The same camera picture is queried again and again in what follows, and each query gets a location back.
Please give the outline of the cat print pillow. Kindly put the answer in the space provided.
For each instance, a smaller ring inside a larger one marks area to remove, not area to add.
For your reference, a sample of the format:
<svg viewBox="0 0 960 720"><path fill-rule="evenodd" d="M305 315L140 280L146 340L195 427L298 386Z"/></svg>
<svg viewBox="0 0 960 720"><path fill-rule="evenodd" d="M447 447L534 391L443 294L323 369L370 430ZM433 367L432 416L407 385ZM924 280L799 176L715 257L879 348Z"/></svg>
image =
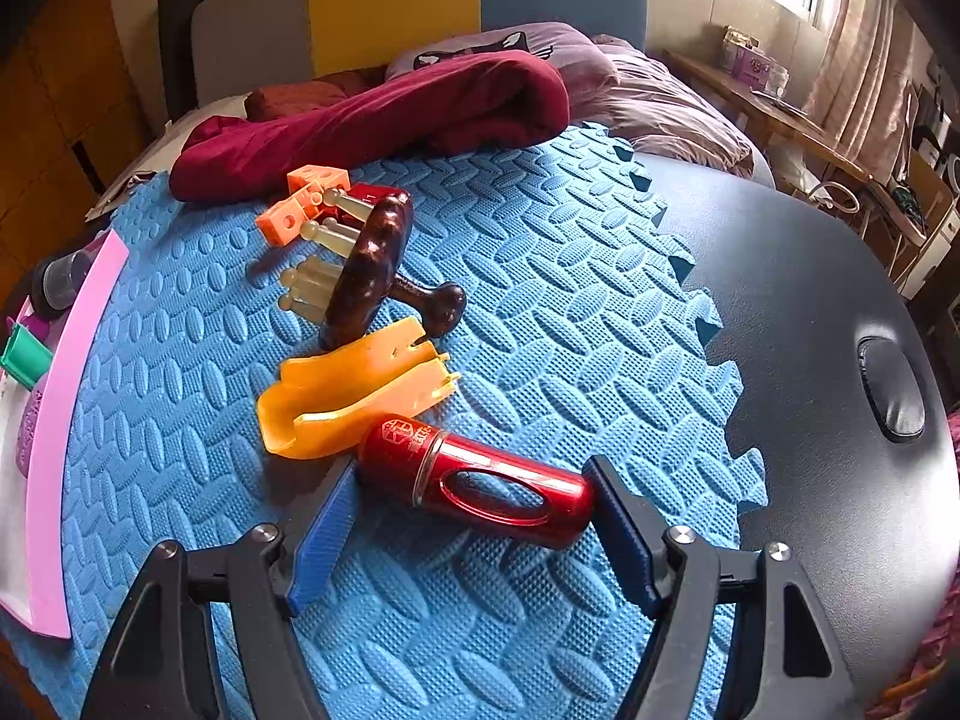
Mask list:
<svg viewBox="0 0 960 720"><path fill-rule="evenodd" d="M573 121L584 119L590 105L597 103L602 93L607 93L620 81L612 60L589 37L558 21L490 29L409 50L387 67L386 78L393 80L460 55L493 54L505 50L527 52L545 60L560 73L568 92L569 117Z"/></svg>

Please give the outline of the grey yellow blue headboard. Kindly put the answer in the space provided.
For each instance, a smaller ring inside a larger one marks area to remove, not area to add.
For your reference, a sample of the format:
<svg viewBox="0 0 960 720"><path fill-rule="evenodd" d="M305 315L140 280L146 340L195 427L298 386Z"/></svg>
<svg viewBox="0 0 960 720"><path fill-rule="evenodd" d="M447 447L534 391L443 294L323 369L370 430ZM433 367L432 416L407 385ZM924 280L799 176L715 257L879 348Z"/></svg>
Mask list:
<svg viewBox="0 0 960 720"><path fill-rule="evenodd" d="M195 88L210 104L540 21L642 46L646 13L647 0L203 0L190 20Z"/></svg>

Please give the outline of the papers stack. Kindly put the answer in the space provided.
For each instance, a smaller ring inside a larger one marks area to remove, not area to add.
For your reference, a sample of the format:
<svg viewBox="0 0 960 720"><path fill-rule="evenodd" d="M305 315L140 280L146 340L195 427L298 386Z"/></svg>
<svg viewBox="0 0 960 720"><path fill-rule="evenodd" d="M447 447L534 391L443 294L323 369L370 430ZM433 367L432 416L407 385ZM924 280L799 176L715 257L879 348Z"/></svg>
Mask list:
<svg viewBox="0 0 960 720"><path fill-rule="evenodd" d="M85 221L93 223L94 220L110 215L112 211L127 202L137 188L149 184L155 176L155 171L133 171L128 176L119 177L86 212Z"/></svg>

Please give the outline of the pink storage box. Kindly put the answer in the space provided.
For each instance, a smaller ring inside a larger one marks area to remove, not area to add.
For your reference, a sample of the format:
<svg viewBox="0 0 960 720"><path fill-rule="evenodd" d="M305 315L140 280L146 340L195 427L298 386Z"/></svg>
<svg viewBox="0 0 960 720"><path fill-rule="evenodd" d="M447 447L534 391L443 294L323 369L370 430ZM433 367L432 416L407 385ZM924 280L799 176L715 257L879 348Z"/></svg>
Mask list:
<svg viewBox="0 0 960 720"><path fill-rule="evenodd" d="M775 98L781 98L789 83L789 71L765 54L755 37L732 26L722 35L719 66L737 82Z"/></svg>

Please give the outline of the pink shallow box tray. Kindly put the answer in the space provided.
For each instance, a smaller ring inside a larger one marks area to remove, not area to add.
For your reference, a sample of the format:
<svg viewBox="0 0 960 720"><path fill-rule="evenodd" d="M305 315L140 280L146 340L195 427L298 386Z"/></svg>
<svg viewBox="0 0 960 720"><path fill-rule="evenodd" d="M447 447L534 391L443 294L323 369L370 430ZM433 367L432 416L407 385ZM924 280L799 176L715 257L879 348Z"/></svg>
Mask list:
<svg viewBox="0 0 960 720"><path fill-rule="evenodd" d="M128 257L127 245L108 232L75 304L53 322L25 302L19 323L53 353L39 410L29 475L16 466L16 438L31 390L2 369L2 608L28 631L70 635L65 600L60 515L64 510L65 455L78 388L94 333Z"/></svg>

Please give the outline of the black rolled mat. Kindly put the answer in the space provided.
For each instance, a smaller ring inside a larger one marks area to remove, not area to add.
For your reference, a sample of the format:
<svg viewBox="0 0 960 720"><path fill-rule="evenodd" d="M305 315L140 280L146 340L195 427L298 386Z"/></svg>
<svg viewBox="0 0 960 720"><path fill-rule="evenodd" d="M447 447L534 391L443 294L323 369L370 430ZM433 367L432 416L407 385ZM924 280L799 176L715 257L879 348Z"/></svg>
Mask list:
<svg viewBox="0 0 960 720"><path fill-rule="evenodd" d="M192 16L203 2L205 0L156 0L164 104L171 122L178 121L199 105Z"/></svg>

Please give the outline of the red metal cylinder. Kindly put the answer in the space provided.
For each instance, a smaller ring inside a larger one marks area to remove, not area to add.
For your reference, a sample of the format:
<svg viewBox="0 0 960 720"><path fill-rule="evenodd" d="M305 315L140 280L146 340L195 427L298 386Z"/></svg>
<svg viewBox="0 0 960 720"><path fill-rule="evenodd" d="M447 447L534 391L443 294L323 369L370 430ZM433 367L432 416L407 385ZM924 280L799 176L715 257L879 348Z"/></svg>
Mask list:
<svg viewBox="0 0 960 720"><path fill-rule="evenodd" d="M592 514L583 475L403 416L368 429L358 466L364 484L414 509L551 550L578 541Z"/></svg>

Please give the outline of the dark wooden massager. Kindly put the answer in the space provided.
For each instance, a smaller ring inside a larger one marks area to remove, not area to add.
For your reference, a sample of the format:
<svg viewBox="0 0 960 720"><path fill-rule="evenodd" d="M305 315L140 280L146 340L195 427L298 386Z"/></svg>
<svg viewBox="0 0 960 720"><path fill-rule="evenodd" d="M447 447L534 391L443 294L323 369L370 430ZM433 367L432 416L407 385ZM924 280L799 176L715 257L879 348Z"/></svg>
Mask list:
<svg viewBox="0 0 960 720"><path fill-rule="evenodd" d="M444 337L459 325L467 305L464 288L452 281L420 286L400 275L413 227L407 192L376 187L373 203L340 187L308 197L319 202L319 215L304 220L299 237L340 260L311 255L283 270L278 307L322 328L325 351L363 337L387 299L418 312L423 337Z"/></svg>

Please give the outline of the pink bed quilt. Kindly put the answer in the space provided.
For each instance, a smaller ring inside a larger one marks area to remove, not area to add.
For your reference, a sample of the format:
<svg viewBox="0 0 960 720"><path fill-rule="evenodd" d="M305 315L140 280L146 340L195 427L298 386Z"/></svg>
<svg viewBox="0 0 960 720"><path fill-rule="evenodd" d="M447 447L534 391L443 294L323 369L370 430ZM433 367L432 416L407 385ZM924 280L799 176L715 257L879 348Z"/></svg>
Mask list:
<svg viewBox="0 0 960 720"><path fill-rule="evenodd" d="M662 62L618 37L602 34L594 44L617 70L617 81L579 103L573 121L602 124L640 153L754 177L752 142Z"/></svg>

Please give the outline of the dark clear plastic jar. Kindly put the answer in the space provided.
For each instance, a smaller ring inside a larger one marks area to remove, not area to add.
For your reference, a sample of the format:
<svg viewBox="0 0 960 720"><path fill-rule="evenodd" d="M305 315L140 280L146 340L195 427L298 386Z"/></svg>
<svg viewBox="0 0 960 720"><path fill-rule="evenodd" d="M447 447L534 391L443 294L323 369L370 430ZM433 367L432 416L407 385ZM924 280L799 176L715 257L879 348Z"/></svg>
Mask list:
<svg viewBox="0 0 960 720"><path fill-rule="evenodd" d="M106 234L101 232L80 249L44 259L31 275L29 300L32 312L46 322L60 319L75 304L89 270L103 247Z"/></svg>

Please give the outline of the maroon blanket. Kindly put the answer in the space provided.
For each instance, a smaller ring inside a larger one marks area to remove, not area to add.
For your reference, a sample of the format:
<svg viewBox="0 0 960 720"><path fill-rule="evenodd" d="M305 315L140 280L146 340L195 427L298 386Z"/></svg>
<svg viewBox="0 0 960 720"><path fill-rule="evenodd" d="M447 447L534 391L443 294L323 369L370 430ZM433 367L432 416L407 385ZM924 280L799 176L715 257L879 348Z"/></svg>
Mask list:
<svg viewBox="0 0 960 720"><path fill-rule="evenodd" d="M226 205L286 192L306 164L355 169L387 158L527 148L569 124L562 75L523 50L469 54L397 76L329 107L265 122L215 115L169 172L179 202Z"/></svg>

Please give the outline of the green plastic stand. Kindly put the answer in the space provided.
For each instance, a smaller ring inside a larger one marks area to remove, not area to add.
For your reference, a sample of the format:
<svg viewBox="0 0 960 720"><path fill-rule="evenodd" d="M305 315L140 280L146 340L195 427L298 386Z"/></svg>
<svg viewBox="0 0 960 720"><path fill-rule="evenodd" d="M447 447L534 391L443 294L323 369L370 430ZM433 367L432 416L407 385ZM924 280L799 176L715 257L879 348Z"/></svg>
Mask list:
<svg viewBox="0 0 960 720"><path fill-rule="evenodd" d="M3 371L28 390L49 372L53 353L26 327L15 323L0 356Z"/></svg>

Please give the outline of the orange plastic scoop piece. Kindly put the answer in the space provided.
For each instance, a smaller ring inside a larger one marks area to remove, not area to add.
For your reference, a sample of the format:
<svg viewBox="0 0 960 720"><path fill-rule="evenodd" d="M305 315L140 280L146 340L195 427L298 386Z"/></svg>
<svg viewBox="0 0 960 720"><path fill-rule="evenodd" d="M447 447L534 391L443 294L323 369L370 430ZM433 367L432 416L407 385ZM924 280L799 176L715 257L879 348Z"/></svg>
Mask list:
<svg viewBox="0 0 960 720"><path fill-rule="evenodd" d="M413 418L455 392L449 356L413 317L330 353L283 361L257 400L263 447L290 460L317 460L358 444L376 418Z"/></svg>

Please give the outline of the wooden side desk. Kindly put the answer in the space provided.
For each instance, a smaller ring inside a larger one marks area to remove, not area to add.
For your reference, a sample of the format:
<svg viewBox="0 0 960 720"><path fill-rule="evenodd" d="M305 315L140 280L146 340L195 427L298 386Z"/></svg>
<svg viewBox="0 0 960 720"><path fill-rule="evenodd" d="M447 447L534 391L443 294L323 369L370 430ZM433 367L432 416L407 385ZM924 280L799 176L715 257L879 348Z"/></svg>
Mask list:
<svg viewBox="0 0 960 720"><path fill-rule="evenodd" d="M768 148L773 137L797 143L804 153L813 154L833 171L850 177L857 187L866 187L905 241L916 247L921 247L926 242L926 234L905 213L901 213L890 193L861 164L843 156L832 138L823 133L822 128L795 115L786 114L784 110L758 96L750 86L737 82L719 68L690 59L675 50L664 52L664 62L670 71L685 83L703 85L709 93L717 94L726 104L732 106L737 114L745 115L747 135L759 149Z"/></svg>

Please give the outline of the red puzzle piece block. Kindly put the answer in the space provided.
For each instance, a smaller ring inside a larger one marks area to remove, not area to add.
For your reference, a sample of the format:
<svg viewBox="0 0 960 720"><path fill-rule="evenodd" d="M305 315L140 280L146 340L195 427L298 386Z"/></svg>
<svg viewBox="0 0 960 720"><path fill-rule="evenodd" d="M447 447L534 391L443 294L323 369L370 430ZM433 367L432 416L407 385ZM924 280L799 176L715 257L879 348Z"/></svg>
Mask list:
<svg viewBox="0 0 960 720"><path fill-rule="evenodd" d="M381 200L386 199L394 199L404 203L410 201L410 195L405 190L388 185L362 184L359 182L347 188L345 193L356 203L363 203L366 206L376 206Z"/></svg>

